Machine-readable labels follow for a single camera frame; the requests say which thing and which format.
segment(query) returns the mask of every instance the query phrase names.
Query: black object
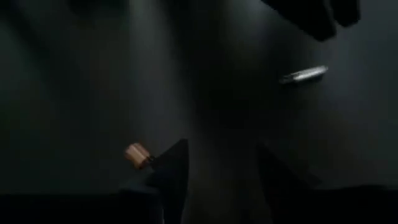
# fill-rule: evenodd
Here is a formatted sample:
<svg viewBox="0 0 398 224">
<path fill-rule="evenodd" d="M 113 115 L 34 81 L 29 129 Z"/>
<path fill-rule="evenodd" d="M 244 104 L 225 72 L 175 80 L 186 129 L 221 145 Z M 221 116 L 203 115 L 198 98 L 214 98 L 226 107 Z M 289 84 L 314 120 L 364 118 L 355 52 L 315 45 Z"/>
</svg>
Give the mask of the black object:
<svg viewBox="0 0 398 224">
<path fill-rule="evenodd" d="M 336 35 L 334 20 L 344 27 L 357 23 L 360 19 L 359 0 L 330 0 L 328 6 L 322 0 L 262 0 L 279 12 L 284 18 L 319 41 Z"/>
<path fill-rule="evenodd" d="M 2 195 L 1 223 L 180 223 L 188 182 L 183 139 L 108 195 Z"/>
<path fill-rule="evenodd" d="M 311 189 L 263 145 L 258 145 L 262 188 L 274 223 L 397 223 L 398 192 L 364 185 Z"/>
</svg>

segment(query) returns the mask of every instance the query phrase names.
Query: gray wall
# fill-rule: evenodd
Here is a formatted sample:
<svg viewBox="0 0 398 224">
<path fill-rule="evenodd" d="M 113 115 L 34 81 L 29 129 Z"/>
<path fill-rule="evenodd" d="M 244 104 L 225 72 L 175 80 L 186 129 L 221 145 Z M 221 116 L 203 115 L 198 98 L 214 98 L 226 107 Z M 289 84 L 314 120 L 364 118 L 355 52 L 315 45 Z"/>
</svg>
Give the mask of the gray wall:
<svg viewBox="0 0 398 224">
<path fill-rule="evenodd" d="M 81 18 L 21 0 L 31 30 L 1 20 L 0 193 L 114 191 L 134 175 L 129 143 L 160 154 L 182 137 L 198 222 L 267 218 L 257 139 L 322 188 L 398 183 L 394 1 L 361 1 L 359 24 L 324 43 L 258 0 L 159 2 Z M 316 65 L 320 83 L 276 84 Z"/>
</svg>

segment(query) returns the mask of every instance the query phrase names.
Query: silver bullet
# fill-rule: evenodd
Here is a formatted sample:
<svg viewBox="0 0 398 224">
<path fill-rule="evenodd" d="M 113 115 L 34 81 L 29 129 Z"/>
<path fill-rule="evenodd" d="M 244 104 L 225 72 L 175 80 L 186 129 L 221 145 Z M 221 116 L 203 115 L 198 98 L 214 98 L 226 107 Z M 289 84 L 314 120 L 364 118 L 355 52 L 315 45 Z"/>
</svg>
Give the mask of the silver bullet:
<svg viewBox="0 0 398 224">
<path fill-rule="evenodd" d="M 318 66 L 315 68 L 309 68 L 306 70 L 292 73 L 290 75 L 285 75 L 279 80 L 279 83 L 280 84 L 299 83 L 316 77 L 320 78 L 327 71 L 328 71 L 327 66 Z"/>
</svg>

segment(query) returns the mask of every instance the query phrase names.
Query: bullet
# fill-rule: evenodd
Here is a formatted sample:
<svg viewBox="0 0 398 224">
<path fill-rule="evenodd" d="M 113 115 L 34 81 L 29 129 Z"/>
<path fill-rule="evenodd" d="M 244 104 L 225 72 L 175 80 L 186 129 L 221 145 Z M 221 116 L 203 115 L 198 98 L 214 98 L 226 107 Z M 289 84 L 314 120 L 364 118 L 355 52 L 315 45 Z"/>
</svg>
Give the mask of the bullet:
<svg viewBox="0 0 398 224">
<path fill-rule="evenodd" d="M 279 80 L 279 83 L 280 84 L 299 83 L 305 80 L 311 80 L 313 78 L 321 78 L 323 74 L 325 74 L 327 71 L 328 67 L 326 66 L 309 68 L 306 70 L 292 73 L 290 75 L 285 75 Z"/>
<path fill-rule="evenodd" d="M 154 157 L 139 143 L 131 144 L 126 149 L 126 157 L 136 169 L 142 169 L 154 160 Z"/>
</svg>

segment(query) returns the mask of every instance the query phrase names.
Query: dark background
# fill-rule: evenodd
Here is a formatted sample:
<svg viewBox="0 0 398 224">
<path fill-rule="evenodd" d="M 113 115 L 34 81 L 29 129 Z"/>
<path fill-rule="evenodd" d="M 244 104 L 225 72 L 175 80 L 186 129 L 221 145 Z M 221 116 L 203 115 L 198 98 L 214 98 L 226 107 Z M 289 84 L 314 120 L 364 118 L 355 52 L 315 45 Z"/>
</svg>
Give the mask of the dark background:
<svg viewBox="0 0 398 224">
<path fill-rule="evenodd" d="M 134 176 L 128 144 L 180 138 L 191 223 L 268 220 L 257 141 L 318 188 L 398 183 L 393 0 L 362 0 L 324 43 L 260 0 L 17 5 L 0 20 L 1 194 L 114 192 Z M 317 65 L 319 83 L 277 84 Z"/>
</svg>

